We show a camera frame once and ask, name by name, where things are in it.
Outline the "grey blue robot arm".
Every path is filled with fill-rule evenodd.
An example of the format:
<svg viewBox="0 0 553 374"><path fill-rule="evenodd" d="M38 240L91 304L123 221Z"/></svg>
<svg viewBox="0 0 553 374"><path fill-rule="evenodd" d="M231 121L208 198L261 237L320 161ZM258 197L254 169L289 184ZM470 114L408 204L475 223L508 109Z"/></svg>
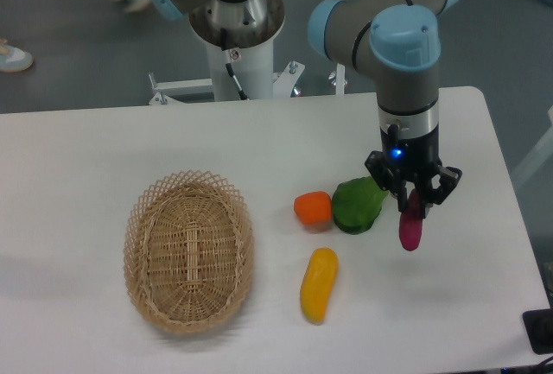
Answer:
<svg viewBox="0 0 553 374"><path fill-rule="evenodd" d="M283 26L282 0L151 0L169 20L187 16L215 52L212 81L221 100L268 98L272 61L254 62ZM400 212L425 218L461 179L439 156L436 18L459 0L325 0L308 20L308 42L323 57L375 83L382 148L365 166Z"/></svg>

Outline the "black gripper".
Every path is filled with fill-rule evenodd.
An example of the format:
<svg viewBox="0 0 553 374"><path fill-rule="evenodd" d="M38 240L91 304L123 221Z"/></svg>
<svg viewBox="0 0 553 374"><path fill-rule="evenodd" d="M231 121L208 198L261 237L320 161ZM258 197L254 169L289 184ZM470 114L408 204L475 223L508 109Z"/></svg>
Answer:
<svg viewBox="0 0 553 374"><path fill-rule="evenodd" d="M408 206L406 182L418 193L421 217L456 189L462 171L444 167L439 157L439 107L431 105L418 113L392 112L378 108L382 151L373 150L365 167L378 187L396 200L398 211Z"/></svg>

